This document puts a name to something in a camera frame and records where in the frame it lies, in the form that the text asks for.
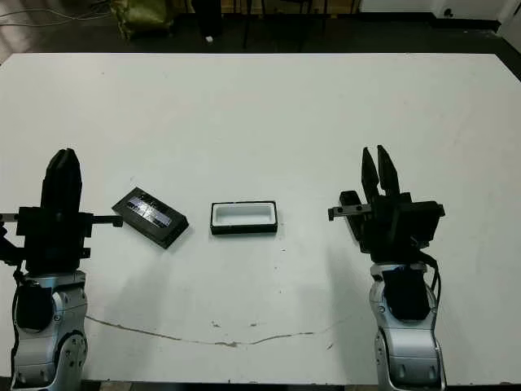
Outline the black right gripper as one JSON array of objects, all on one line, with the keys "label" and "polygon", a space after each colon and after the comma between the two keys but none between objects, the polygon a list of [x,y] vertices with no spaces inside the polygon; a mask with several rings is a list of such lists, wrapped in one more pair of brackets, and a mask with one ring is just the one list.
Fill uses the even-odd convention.
[{"label": "black right gripper", "polygon": [[[366,202],[355,191],[343,191],[339,205],[328,209],[328,219],[344,217],[360,251],[376,264],[427,264],[428,255],[422,250],[428,246],[428,203],[413,202],[410,194],[400,192],[391,157],[382,145],[377,150],[378,172],[369,149],[362,152]],[[379,182],[385,195],[379,194]]]}]

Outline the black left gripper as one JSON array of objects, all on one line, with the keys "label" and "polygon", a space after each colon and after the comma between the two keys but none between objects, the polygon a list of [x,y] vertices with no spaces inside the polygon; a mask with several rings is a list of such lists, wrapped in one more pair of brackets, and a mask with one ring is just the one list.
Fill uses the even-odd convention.
[{"label": "black left gripper", "polygon": [[[64,193],[67,206],[72,213],[56,212],[61,201],[61,160],[63,163]],[[91,237],[95,224],[123,225],[122,217],[116,215],[97,216],[78,212],[81,202],[81,166],[73,149],[58,150],[46,168],[42,182],[39,207],[21,207],[17,213],[3,213],[1,223],[15,223],[16,235],[24,237],[24,245],[17,247],[5,238],[5,227],[1,228],[1,260],[9,266],[20,266],[26,262],[30,273],[72,273],[77,270],[81,259],[90,257],[90,249],[84,246]]]}]

